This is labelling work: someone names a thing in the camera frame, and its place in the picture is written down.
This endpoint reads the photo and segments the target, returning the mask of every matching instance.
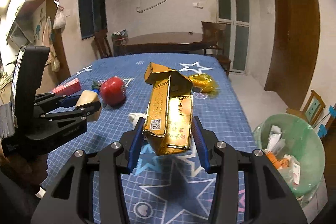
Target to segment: blue tablecloth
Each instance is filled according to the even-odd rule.
[[[208,73],[219,85],[219,95],[210,98],[194,93],[193,115],[197,115],[204,128],[216,133],[235,149],[251,152],[255,143],[246,117],[223,69],[213,57],[194,54],[135,54],[100,59],[83,68],[66,82],[79,78],[82,90],[91,89],[93,80],[118,76],[126,83],[127,99],[122,107],[105,106],[97,122],[89,122],[88,130],[49,154],[48,178],[44,187],[72,153],[78,149],[86,153],[97,152],[119,140],[123,132],[131,130],[130,112],[147,110],[152,86],[144,82],[149,62],[168,66],[183,75]],[[239,175],[238,222],[244,217],[244,178]],[[206,223],[215,187],[215,175],[207,175],[192,149],[184,154],[156,156],[150,147],[142,147],[137,168],[131,175],[122,175],[127,210],[131,223]],[[94,178],[94,220],[100,223],[98,176]]]

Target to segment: pink box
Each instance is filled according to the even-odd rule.
[[[71,80],[70,82],[67,82],[63,85],[59,85],[55,87],[52,92],[55,93],[58,96],[66,95],[69,96],[71,94],[74,94],[77,91],[82,90],[81,84],[79,83],[78,78],[75,78]]]

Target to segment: yellow plastic bag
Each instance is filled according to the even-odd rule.
[[[206,73],[199,73],[188,76],[194,86],[201,89],[202,93],[217,92],[217,83],[212,77]]]

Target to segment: metal bolt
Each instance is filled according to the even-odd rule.
[[[217,142],[216,145],[217,145],[218,148],[225,148],[226,147],[226,143],[223,142],[223,141]]]
[[[79,158],[79,157],[83,156],[83,154],[84,154],[83,150],[77,150],[75,152],[75,157]]]
[[[114,142],[114,143],[111,144],[111,147],[113,149],[118,149],[118,148],[121,147],[121,143],[120,142]]]
[[[256,149],[256,150],[254,150],[254,154],[257,157],[261,157],[264,154],[264,152],[262,152],[260,149]]]

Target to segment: black device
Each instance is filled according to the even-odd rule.
[[[86,117],[100,109],[100,102],[75,110],[49,113],[75,106],[76,96],[36,94],[40,87],[49,47],[22,46],[13,74],[11,100],[0,106],[0,141],[4,155],[19,153],[26,159],[43,155],[87,131]]]
[[[140,118],[135,129],[125,132],[98,153],[77,150],[63,166],[38,204],[31,224],[93,224],[93,172],[99,171],[101,224],[128,224],[121,174],[136,167],[143,143]],[[236,224],[238,171],[245,176],[245,224],[307,224],[295,196],[265,154],[236,151],[205,130],[198,117],[192,133],[202,167],[217,173],[209,223]]]

